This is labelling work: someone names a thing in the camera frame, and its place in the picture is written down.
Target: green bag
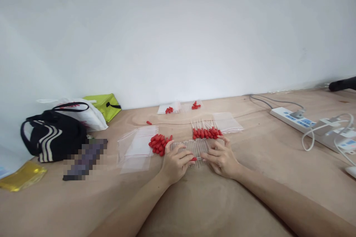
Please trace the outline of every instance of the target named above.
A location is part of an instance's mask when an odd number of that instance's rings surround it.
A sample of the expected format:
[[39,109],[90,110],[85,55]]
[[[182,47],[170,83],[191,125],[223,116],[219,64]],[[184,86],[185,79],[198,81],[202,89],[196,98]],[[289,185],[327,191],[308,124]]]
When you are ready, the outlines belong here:
[[93,103],[93,106],[95,106],[103,114],[106,122],[112,120],[114,116],[121,111],[121,106],[116,100],[114,94],[86,96],[84,99],[96,100],[96,103]]

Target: white cable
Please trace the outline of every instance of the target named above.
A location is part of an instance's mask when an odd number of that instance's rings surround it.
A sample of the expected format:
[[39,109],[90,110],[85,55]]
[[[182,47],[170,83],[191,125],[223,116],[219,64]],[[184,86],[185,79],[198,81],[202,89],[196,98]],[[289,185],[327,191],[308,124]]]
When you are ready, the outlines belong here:
[[[348,120],[341,120],[341,121],[338,121],[338,122],[349,122],[349,121],[348,121]],[[320,126],[320,127],[313,128],[313,129],[311,129],[310,131],[306,132],[306,133],[302,136],[302,138],[301,138],[301,144],[302,144],[304,150],[310,151],[310,150],[313,148],[314,142],[315,142],[314,131],[315,131],[315,130],[318,130],[318,129],[320,129],[320,128],[324,128],[325,126],[329,126],[329,125],[328,125],[328,124],[325,124],[325,125],[322,125],[322,126]],[[309,133],[311,133],[311,139],[312,139],[312,141],[311,141],[310,147],[307,149],[307,148],[305,148],[305,146],[304,146],[304,138],[305,138]]]
[[[348,115],[348,116],[350,116],[350,120],[337,121],[338,123],[339,123],[339,122],[348,122],[348,123],[349,123],[349,124],[347,125],[347,127],[345,127],[344,129],[342,129],[342,130],[339,132],[339,136],[340,136],[344,131],[346,131],[348,128],[350,128],[351,125],[353,125],[353,121],[354,121],[353,115],[347,114],[347,113],[341,114],[341,115],[335,117],[335,119],[337,119],[337,118],[339,118],[339,117],[341,117],[341,116],[343,116],[343,115]],[[306,133],[302,136],[302,138],[301,138],[301,144],[302,144],[304,150],[310,151],[310,150],[313,148],[314,142],[315,142],[314,131],[315,131],[315,130],[318,130],[318,129],[320,129],[320,128],[323,128],[323,127],[325,127],[325,126],[328,126],[328,124],[322,125],[322,126],[320,126],[320,127],[314,128],[314,129],[311,129],[310,131],[306,132]],[[305,148],[305,146],[304,146],[304,138],[305,138],[305,136],[307,136],[309,133],[311,133],[312,142],[311,142],[310,147],[307,149],[307,148]],[[334,145],[335,145],[336,149],[338,149],[338,151],[339,151],[352,165],[356,166],[356,164],[339,148],[339,145],[336,144],[336,137],[334,138]]]

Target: plywood surface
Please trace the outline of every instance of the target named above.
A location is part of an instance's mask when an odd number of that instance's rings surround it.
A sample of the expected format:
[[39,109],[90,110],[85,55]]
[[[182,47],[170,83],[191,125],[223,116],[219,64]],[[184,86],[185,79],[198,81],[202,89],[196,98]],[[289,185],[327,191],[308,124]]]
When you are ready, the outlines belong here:
[[[324,90],[277,93],[273,98],[296,101],[306,117],[318,120],[341,113],[356,115],[355,91]],[[237,159],[320,203],[356,225],[356,180],[345,173],[346,160],[316,143],[305,152],[301,133],[269,114],[262,102],[248,97],[203,101],[191,114],[157,115],[158,107],[121,111],[96,138],[107,138],[110,163],[87,181],[62,181],[63,163],[44,164],[48,173],[18,193],[0,191],[0,236],[86,236],[114,208],[120,207],[158,173],[162,158],[154,156],[146,172],[119,175],[114,168],[117,140],[149,120],[176,141],[191,138],[190,120],[231,112],[245,128],[227,134]],[[292,104],[274,104],[291,110]],[[214,174],[209,166],[188,169],[159,200],[139,236],[290,236],[291,233],[237,182]]]

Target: white power strip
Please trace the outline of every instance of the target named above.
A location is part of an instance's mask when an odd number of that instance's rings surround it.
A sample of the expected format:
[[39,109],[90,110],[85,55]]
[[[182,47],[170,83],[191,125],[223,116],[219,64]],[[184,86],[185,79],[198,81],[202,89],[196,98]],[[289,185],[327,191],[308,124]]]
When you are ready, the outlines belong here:
[[[290,114],[293,113],[292,111],[285,109],[284,107],[278,107],[275,109],[272,109],[270,114],[275,116],[276,118],[280,119],[281,121],[287,123],[289,126],[292,126],[293,128],[299,130],[302,133],[306,133],[307,131],[310,131],[311,128],[316,124],[315,122],[303,118],[303,119],[297,119],[293,118]],[[339,153],[337,148],[334,145],[334,141],[331,138],[328,138],[331,132],[326,133],[325,135],[317,135],[314,134],[315,140],[326,147],[330,148],[331,150]],[[354,141],[353,137],[356,136],[356,131],[349,131],[348,133],[342,133],[342,141],[339,142],[339,148],[343,149],[345,153],[348,154],[356,154],[356,141]]]

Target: person's left hand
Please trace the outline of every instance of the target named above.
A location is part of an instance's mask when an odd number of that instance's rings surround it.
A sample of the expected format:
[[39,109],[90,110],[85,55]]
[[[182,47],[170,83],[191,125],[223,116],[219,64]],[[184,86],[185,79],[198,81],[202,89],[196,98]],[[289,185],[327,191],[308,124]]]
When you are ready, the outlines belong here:
[[187,148],[185,145],[179,144],[171,151],[172,143],[174,143],[174,140],[169,141],[166,145],[163,166],[158,173],[169,186],[179,181],[187,168],[195,164],[194,161],[191,161],[194,157],[191,151],[184,150],[178,153],[180,148]]

